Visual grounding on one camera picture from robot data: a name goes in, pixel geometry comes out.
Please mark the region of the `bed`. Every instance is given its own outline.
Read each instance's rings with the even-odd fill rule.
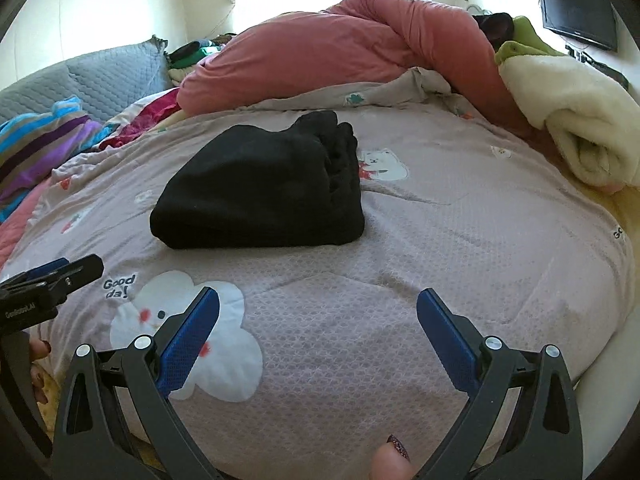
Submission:
[[[100,99],[85,99],[99,110]],[[185,254],[147,233],[166,181],[215,135],[238,123],[283,129],[323,108],[358,136],[362,240]],[[232,336],[212,333],[187,386],[172,397],[199,446],[242,480],[361,478],[390,432],[423,462],[464,403],[415,319],[417,293],[432,286],[452,311],[513,348],[561,347],[578,381],[584,477],[606,478],[598,475],[606,475],[616,442],[624,446],[621,434],[637,437],[629,421],[640,399],[638,231],[614,203],[569,181],[424,70],[172,124],[176,117],[127,146],[71,160],[22,211],[3,277],[62,255],[95,251],[106,261],[103,280],[34,329],[53,343],[43,364],[54,381],[80,343],[127,344],[156,330],[161,310],[186,306],[210,283],[223,291],[223,328]],[[220,363],[215,354],[237,359]],[[499,421],[479,462],[490,460],[504,428]]]

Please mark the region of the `tv screen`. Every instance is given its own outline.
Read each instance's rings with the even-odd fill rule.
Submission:
[[[544,27],[605,50],[618,49],[616,18],[609,0],[540,0]]]

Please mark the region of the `silver screw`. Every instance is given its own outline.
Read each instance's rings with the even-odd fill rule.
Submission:
[[[549,357],[558,357],[560,355],[558,347],[553,345],[546,347],[545,352]]]
[[[80,345],[77,349],[76,349],[76,355],[78,357],[84,357],[85,355],[87,355],[89,352],[91,351],[91,347],[89,345]]]
[[[141,335],[133,342],[133,346],[138,350],[149,348],[151,346],[151,338],[148,335]]]
[[[497,337],[488,337],[484,344],[491,350],[499,350],[500,348],[502,348],[502,341],[500,341]]]

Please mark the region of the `purple stripe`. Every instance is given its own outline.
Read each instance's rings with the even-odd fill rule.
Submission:
[[[47,132],[46,134],[39,136],[37,139],[34,139],[18,153],[15,153],[15,155],[9,157],[9,159],[2,165],[2,168],[0,168],[0,182],[19,164],[27,160],[31,155],[44,148],[47,144],[51,144],[52,142],[58,140],[60,137],[64,137],[74,128],[77,128],[80,124],[83,124],[88,120],[88,115],[71,119],[70,121],[62,124],[62,126],[60,126],[59,128],[56,128],[55,130]]]
[[[41,158],[38,158],[32,165],[25,168],[25,170],[18,172],[14,179],[9,182],[2,193],[0,193],[0,200],[10,197],[19,189],[31,189],[31,187],[37,186],[53,168],[57,168],[66,162],[69,155],[71,155],[85,139],[95,135],[101,128],[102,125],[95,121],[87,121],[85,124],[77,126],[77,131],[71,134],[68,139],[65,139],[64,142],[54,149],[45,152]]]

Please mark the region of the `green cloth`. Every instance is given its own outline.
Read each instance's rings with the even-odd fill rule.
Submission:
[[[195,65],[201,59],[210,56],[211,54],[215,54],[216,52],[219,52],[219,49],[216,46],[204,46],[196,50],[196,52],[190,56],[179,59],[173,63],[171,68],[187,68],[188,66]]]
[[[495,63],[501,65],[514,56],[565,56],[552,48],[536,34],[526,16],[513,19],[513,41],[506,41],[495,54]]]

